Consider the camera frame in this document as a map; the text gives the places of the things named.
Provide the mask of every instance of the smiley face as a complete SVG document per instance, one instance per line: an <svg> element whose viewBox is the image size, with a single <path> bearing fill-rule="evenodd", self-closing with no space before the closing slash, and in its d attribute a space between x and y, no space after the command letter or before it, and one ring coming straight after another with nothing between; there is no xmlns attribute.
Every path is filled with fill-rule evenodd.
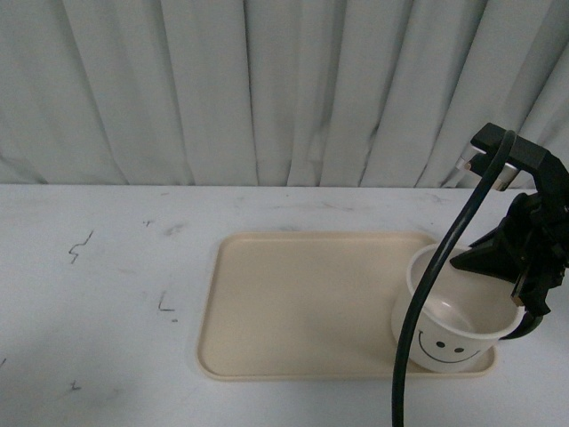
<svg viewBox="0 0 569 427"><path fill-rule="evenodd" d="M452 360L453 358L450 356L457 355L457 354L461 355L462 353L464 353L465 350L462 347L456 347L454 349L450 349L450 348L447 348L448 346L446 345L446 343L444 343L442 341L436 341L435 345L437 346L437 357L435 357L426 350L426 347L428 347L428 345L426 345L426 343L423 343L423 341L424 341L423 335L424 335L423 331L419 330L419 346L421 347L421 350L423 351L423 353L425 353L431 359L433 359L437 362L440 362L440 363L461 363L461 362L464 362L468 359L474 358L480 352L480 350L478 350L474 354L471 354L466 358L461 358L460 360ZM440 353L442 357L445 357L446 360L441 359L441 356L439 356L438 353Z"/></svg>

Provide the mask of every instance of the cup rim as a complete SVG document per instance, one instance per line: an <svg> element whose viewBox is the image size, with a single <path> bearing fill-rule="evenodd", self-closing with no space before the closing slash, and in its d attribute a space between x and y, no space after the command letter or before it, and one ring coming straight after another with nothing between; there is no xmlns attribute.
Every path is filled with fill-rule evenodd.
<svg viewBox="0 0 569 427"><path fill-rule="evenodd" d="M433 249L437 250L439 246L439 243L435 243L432 245L428 245L423 247L422 249L420 249L419 251L417 251L415 254L413 254L413 257L411 258L411 260L409 261L409 263L407 264L407 271L405 274L405 281L406 281L406 286L407 286L407 290L410 292L411 296L414 295L415 293L415 288L413 287L412 281L411 281L411 270L413 268L413 265L416 263L416 261L422 256L424 255L426 252L432 251ZM470 249L470 247L468 246L463 246L463 245L456 245L453 250L460 250L462 252L466 252ZM465 337L465 338L469 338L471 340L478 340L478 341L485 341L485 340L497 340L502 338L503 336L506 336L508 334L510 334L511 332L513 332L514 330L516 330L516 328L519 326L519 324L522 321L522 318L524 317L525 314L525 309L524 307L517 307L517 313L516 316L514 317L514 320L510 323L509 326L501 329L500 331L496 331L496 332L492 332L492 333L487 333L487 334L478 334L478 333L474 333L474 332L468 332L468 331L463 331L461 329L458 329L456 327L447 325L445 322L443 322L440 318L437 318L433 313L430 312L429 309L427 309L426 307L423 307L421 309L421 314L426 315L428 318L430 318L435 324L441 326L442 328L448 330L449 332L452 332L454 334L457 334L459 336Z"/></svg>

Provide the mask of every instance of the black cable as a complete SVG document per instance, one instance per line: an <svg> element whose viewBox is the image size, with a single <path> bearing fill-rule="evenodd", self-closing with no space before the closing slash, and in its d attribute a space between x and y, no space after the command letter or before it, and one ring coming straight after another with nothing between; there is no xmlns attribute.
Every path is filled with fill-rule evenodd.
<svg viewBox="0 0 569 427"><path fill-rule="evenodd" d="M504 133L500 147L493 157L492 162L486 169L484 175L482 175L482 179L478 185L474 188L474 191L470 195L466 205L462 208L459 216L456 217L453 225L446 232L445 237L423 273L421 281L417 285L413 298L409 303L409 308L407 309L405 320L401 328L401 334L399 335L395 366L393 368L393 383L391 387L391 422L393 427L404 426L405 374L407 361L409 360L409 350L411 349L413 334L423 305L425 301L427 301L427 296L429 296L429 292L435 284L435 280L437 280L438 273L445 265L446 259L451 254L451 251L476 214L478 208L482 205L482 202L498 178L498 175L500 175L515 142L516 133L513 131Z"/></svg>

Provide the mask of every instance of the scratch mark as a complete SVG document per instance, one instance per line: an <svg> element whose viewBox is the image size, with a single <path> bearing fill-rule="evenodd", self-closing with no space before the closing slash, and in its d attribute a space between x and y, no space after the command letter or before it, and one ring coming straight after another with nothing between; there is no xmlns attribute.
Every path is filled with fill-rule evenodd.
<svg viewBox="0 0 569 427"><path fill-rule="evenodd" d="M439 197L436 194L429 193L430 199L437 205L444 205L445 203L451 202L450 198Z"/></svg>
<svg viewBox="0 0 569 427"><path fill-rule="evenodd" d="M173 236L175 234L178 234L184 229L185 226L186 226L186 224L174 225L173 227L166 230L164 232L164 235L170 237L170 236Z"/></svg>
<svg viewBox="0 0 569 427"><path fill-rule="evenodd" d="M85 246L85 245L87 245L87 243L88 243L89 240L91 239L91 236L92 236L92 234L93 234L94 231L95 231L95 230L91 230L91 233L89 233L89 236L87 237L87 239L86 239L83 243L77 243L77 244L71 246L71 249L69 249L68 254L73 255L73 260L71 261L72 264L76 261L77 257L79 256L79 254L78 254L77 252L73 252L73 251L74 251L75 248L78 247L78 246Z"/></svg>
<svg viewBox="0 0 569 427"><path fill-rule="evenodd" d="M77 387L76 386L77 380L74 380L70 385L71 385L71 391L79 391L82 389L82 387Z"/></svg>
<svg viewBox="0 0 569 427"><path fill-rule="evenodd" d="M353 207L346 207L346 206L336 206L330 203L322 202L323 207L330 207L332 209L340 209L343 212L352 212L354 210Z"/></svg>
<svg viewBox="0 0 569 427"><path fill-rule="evenodd" d="M162 294L160 295L160 302L158 303L158 309L160 311L175 311L175 309L163 309L162 308L162 302L164 301L165 295L166 295L166 291L163 291Z"/></svg>

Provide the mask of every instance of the black mark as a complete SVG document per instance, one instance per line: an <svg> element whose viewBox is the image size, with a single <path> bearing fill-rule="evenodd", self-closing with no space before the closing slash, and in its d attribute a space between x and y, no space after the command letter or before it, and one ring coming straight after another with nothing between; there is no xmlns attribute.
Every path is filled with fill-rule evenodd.
<svg viewBox="0 0 569 427"><path fill-rule="evenodd" d="M163 309L162 308L162 302L164 301L165 295L166 295L166 291L163 291L162 294L160 295L160 302L158 303L158 309L160 311L175 311L175 309Z"/></svg>
<svg viewBox="0 0 569 427"><path fill-rule="evenodd" d="M182 231L186 224L178 224L174 225L173 227L169 228L164 232L165 236L173 236L174 234L178 234Z"/></svg>
<svg viewBox="0 0 569 427"><path fill-rule="evenodd" d="M75 380L74 382L72 382L71 385L71 391L79 391L81 390L81 387L77 387L76 386L77 380Z"/></svg>
<svg viewBox="0 0 569 427"><path fill-rule="evenodd" d="M94 230L91 230L91 233L89 233L89 236L87 237L87 239L83 242L83 243L77 243L76 245L71 246L71 249L69 249L68 254L73 255L73 260L71 260L71 263L73 264L75 262L75 260L77 259L77 256L79 256L78 253L73 252L75 250L76 247L78 246L85 246L87 245L87 243L89 242L89 239L91 238L92 234L93 234Z"/></svg>
<svg viewBox="0 0 569 427"><path fill-rule="evenodd" d="M448 202L452 202L452 200L450 198L443 198L443 197L439 197L436 194L429 194L430 199L436 203L437 205L444 205Z"/></svg>

